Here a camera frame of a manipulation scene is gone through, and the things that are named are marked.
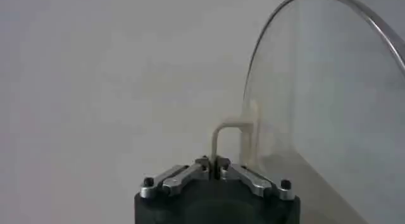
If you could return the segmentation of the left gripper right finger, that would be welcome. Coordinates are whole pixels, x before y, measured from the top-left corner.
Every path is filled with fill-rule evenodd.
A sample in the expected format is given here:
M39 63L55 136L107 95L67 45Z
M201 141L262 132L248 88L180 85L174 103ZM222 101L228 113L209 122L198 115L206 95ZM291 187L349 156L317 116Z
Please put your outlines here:
M277 185L246 166L232 163L228 158L216 157L216 174L221 180L241 182L249 188L253 195L258 197L277 197L282 201L293 201L296 198L289 180L284 180Z

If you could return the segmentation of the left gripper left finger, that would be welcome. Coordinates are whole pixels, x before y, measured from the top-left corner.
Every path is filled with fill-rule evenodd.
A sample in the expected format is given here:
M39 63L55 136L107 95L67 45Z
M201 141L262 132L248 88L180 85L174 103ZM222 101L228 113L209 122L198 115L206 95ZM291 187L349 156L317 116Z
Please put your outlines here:
M140 196L143 199L155 198L159 193L176 196L193 180L209 180L210 169L207 156L197 158L192 165L175 165L155 177L145 177Z

